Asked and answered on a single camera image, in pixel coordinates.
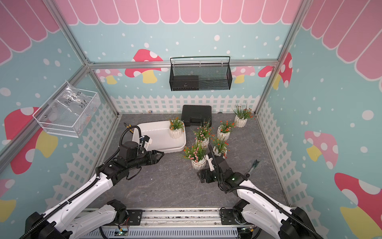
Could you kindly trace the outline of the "white plastic storage box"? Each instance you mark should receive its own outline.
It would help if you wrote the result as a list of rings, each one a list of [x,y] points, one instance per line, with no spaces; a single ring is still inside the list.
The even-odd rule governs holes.
[[[181,131],[182,134],[179,138],[172,138],[169,120],[141,123],[138,126],[142,135],[146,135],[152,140],[147,150],[173,153],[183,151],[186,146],[186,130]]]

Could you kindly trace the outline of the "pink flower pot front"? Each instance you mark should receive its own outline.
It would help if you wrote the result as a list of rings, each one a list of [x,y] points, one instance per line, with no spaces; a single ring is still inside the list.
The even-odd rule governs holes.
[[[186,147],[184,149],[185,159],[188,159],[192,163],[192,167],[195,170],[202,170],[204,169],[207,159],[206,159],[206,150],[202,147],[201,142],[196,142],[191,147]]]

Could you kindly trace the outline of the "orange flower pot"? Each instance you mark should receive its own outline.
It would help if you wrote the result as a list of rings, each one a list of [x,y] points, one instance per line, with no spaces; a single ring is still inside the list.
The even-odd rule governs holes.
[[[215,156],[221,156],[224,159],[227,159],[227,153],[228,153],[228,143],[218,138],[216,135],[213,135],[212,139],[212,146],[213,146],[213,154]]]
[[[173,139],[180,138],[185,131],[184,122],[179,117],[169,119],[169,122],[170,122],[170,126],[169,126],[170,137]]]

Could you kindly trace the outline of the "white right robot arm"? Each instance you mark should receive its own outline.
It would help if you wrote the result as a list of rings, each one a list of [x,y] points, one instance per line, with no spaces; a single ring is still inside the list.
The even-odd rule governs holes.
[[[224,193],[233,193],[240,201],[233,207],[239,224],[253,224],[275,239],[321,239],[307,213],[299,207],[286,206],[265,194],[245,175],[234,172],[222,156],[209,145],[210,169],[200,170],[202,183],[217,182]]]

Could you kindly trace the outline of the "orange flower pot front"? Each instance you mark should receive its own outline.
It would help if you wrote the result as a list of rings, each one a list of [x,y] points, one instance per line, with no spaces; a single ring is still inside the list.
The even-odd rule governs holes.
[[[184,122],[179,117],[169,119],[169,122],[170,122],[170,126],[169,126],[170,137],[173,139],[180,138],[185,131]]]

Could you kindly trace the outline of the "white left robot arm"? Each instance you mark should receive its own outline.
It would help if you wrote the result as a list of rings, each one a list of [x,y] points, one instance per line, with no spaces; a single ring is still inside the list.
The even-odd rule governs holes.
[[[138,131],[138,142],[124,141],[125,132]],[[95,168],[94,176],[70,197],[42,214],[30,215],[25,221],[23,239],[76,239],[106,224],[118,227],[126,224],[131,216],[126,206],[111,200],[86,216],[77,216],[98,196],[115,186],[122,179],[131,180],[129,172],[143,166],[157,164],[165,155],[158,150],[148,150],[150,137],[142,135],[138,126],[130,126],[121,135],[117,150]]]

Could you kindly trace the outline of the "pink flower pot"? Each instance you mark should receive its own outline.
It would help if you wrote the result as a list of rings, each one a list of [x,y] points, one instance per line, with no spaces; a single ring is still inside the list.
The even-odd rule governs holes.
[[[192,167],[195,170],[202,170],[204,169],[207,159],[206,159],[206,150],[202,147],[201,142],[196,142],[191,147],[186,147],[184,149],[185,159],[188,159],[192,163]]]
[[[212,136],[211,131],[211,121],[207,120],[202,122],[197,128],[197,131],[194,132],[196,144],[200,145],[203,149],[207,149],[209,147],[210,137]]]

